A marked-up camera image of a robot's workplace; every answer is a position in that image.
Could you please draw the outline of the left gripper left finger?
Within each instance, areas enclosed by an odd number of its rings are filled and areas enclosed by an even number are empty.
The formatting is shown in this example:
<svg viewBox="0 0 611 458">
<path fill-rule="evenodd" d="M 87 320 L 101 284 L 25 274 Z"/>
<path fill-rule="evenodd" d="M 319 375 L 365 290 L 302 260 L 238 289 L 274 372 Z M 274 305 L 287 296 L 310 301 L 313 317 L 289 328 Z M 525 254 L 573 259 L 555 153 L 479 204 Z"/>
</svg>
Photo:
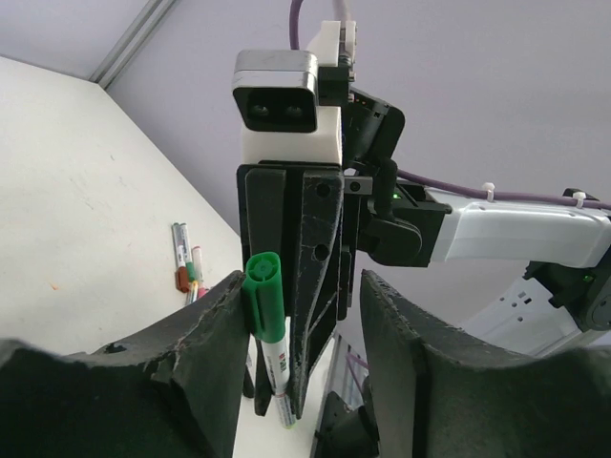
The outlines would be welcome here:
<svg viewBox="0 0 611 458">
<path fill-rule="evenodd" d="M 229 457 L 249 334 L 244 276 L 92 354 L 1 342 L 5 457 Z"/>
</svg>

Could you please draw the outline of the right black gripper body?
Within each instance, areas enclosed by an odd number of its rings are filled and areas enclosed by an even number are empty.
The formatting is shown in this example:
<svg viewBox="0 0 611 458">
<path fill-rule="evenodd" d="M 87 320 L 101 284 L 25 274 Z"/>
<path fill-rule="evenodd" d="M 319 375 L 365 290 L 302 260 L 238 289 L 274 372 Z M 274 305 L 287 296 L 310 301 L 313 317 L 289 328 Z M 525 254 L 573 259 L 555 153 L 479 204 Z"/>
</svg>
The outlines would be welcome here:
<svg viewBox="0 0 611 458">
<path fill-rule="evenodd" d="M 334 306 L 338 319 L 344 319 L 352 304 L 356 254 L 366 252 L 383 265 L 404 265 L 406 256 L 397 248 L 384 251 L 390 242 L 406 235 L 406 226 L 392 212 L 403 199 L 396 185 L 394 148 L 402 134 L 405 117 L 397 108 L 357 89 L 350 90 L 353 102 L 342 116 L 346 148 L 343 170 L 354 175 L 344 178 L 343 208 L 334 248 L 330 257 L 317 308 Z M 279 255 L 283 277 L 292 284 L 296 259 L 296 233 L 300 221 L 300 182 L 307 170 L 335 169 L 323 163 L 263 161 L 286 170 L 282 251 Z"/>
</svg>

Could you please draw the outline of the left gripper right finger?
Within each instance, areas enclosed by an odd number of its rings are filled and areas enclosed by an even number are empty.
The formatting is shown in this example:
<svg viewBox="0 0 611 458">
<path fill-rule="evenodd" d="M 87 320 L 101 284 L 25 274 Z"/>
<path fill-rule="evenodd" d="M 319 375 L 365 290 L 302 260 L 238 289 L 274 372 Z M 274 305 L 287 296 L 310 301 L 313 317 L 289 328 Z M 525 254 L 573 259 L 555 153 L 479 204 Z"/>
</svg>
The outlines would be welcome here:
<svg viewBox="0 0 611 458">
<path fill-rule="evenodd" d="M 475 338 L 364 271 L 360 310 L 385 457 L 606 457 L 610 351 L 527 357 Z"/>
</svg>

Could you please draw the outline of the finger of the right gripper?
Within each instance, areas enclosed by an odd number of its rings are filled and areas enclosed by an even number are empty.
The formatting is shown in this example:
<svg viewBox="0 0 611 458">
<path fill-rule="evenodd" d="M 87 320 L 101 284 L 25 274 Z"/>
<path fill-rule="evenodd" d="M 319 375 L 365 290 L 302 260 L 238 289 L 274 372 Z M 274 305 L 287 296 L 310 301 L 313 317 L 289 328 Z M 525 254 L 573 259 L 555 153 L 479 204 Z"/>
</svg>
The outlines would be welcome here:
<svg viewBox="0 0 611 458">
<path fill-rule="evenodd" d="M 307 170 L 300 191 L 290 327 L 291 406 L 298 419 L 316 362 L 309 357 L 311 324 L 340 227 L 344 175 L 339 169 Z"/>
<path fill-rule="evenodd" d="M 263 252 L 282 251 L 286 170 L 269 164 L 238 168 L 242 264 Z"/>
</svg>

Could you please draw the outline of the dark green cap marker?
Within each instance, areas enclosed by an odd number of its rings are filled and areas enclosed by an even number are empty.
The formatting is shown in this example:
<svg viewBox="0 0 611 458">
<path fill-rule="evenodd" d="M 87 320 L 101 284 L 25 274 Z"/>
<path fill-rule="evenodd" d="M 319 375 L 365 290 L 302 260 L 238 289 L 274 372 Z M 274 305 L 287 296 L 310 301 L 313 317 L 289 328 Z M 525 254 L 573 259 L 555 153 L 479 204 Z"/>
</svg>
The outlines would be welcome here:
<svg viewBox="0 0 611 458">
<path fill-rule="evenodd" d="M 281 260 L 275 252 L 252 256 L 246 263 L 242 292 L 251 334 L 261 343 L 263 361 L 281 424 L 291 429 L 296 424 L 288 384 L 289 351 Z"/>
</svg>

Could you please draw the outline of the yellow cap marker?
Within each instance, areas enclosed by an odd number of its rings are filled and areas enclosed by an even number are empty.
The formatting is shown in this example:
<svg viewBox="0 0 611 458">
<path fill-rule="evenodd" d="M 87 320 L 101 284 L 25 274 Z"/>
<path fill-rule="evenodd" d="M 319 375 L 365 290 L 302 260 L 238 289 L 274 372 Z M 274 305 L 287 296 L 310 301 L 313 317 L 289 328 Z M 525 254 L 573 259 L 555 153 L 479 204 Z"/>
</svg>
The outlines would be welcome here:
<svg viewBox="0 0 611 458">
<path fill-rule="evenodd" d="M 189 290 L 187 292 L 185 304 L 190 305 L 191 303 L 195 302 L 198 298 L 198 294 L 199 294 L 199 284 L 197 281 L 192 281 L 190 283 Z"/>
</svg>

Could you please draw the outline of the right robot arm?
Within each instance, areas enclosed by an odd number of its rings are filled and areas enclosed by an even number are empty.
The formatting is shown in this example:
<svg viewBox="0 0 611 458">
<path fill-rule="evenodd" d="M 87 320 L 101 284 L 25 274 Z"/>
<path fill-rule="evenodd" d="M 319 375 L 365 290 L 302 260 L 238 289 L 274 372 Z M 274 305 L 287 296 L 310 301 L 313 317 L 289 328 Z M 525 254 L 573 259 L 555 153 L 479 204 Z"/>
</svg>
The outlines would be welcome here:
<svg viewBox="0 0 611 458">
<path fill-rule="evenodd" d="M 610 263 L 610 208 L 561 197 L 476 190 L 398 169 L 405 117 L 358 90 L 237 88 L 244 132 L 237 172 L 242 256 L 279 257 L 289 321 L 287 394 L 295 414 L 351 303 L 355 258 L 392 267 L 461 259 L 527 260 L 586 274 L 557 303 L 588 314 Z"/>
</svg>

